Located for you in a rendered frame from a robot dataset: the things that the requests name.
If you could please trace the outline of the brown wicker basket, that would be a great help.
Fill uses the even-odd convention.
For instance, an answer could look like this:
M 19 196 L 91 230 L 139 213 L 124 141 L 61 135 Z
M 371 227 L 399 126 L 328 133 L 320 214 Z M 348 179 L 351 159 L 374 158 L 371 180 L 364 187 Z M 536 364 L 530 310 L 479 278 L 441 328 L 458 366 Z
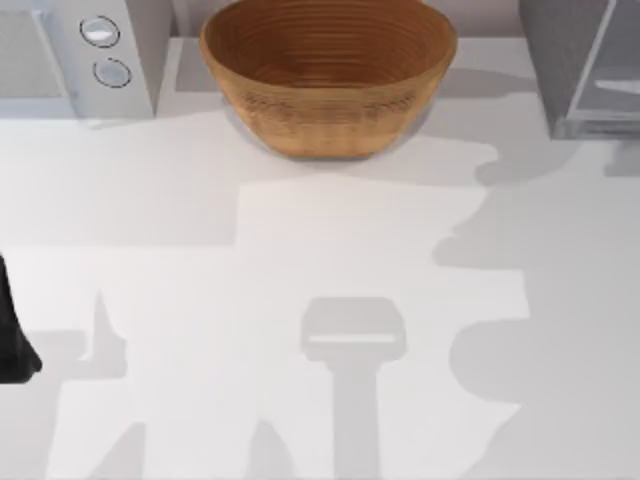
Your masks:
M 458 44 L 423 0 L 234 0 L 199 39 L 243 124 L 298 158 L 387 149 L 426 110 Z

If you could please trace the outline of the pale microwave oven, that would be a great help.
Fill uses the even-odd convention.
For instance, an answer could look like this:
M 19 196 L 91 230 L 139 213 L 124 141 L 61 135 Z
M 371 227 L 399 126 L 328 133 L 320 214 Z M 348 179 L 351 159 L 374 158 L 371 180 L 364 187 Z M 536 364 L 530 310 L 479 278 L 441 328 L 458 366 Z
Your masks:
M 80 35 L 80 21 L 99 15 L 120 29 L 112 48 Z M 0 0 L 0 119 L 154 117 L 173 24 L 172 0 Z M 106 58 L 129 67 L 126 87 L 95 80 Z

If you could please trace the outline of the microwave knob with bluish centre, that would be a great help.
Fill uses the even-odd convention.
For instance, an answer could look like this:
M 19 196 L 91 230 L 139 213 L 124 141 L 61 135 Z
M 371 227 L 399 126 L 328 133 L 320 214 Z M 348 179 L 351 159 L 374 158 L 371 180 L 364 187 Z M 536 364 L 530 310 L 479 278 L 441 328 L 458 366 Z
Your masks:
M 92 73 L 98 83 L 111 89 L 124 88 L 132 80 L 129 67 L 115 58 L 96 61 L 92 66 Z

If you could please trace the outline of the microwave knob with white centre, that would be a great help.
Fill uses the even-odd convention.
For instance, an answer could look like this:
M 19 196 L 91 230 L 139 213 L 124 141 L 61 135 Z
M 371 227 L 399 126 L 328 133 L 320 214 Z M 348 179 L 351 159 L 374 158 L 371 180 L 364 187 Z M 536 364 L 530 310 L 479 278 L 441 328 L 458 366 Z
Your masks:
M 102 15 L 81 20 L 79 32 L 86 43 L 101 49 L 112 48 L 121 37 L 118 25 L 109 17 Z

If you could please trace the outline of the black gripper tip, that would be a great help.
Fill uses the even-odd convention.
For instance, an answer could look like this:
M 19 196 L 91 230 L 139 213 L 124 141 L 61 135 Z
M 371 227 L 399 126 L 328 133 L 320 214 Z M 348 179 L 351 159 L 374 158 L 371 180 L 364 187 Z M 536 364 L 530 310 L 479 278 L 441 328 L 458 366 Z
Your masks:
M 20 325 L 6 262 L 0 254 L 0 385 L 25 384 L 42 367 L 40 356 Z

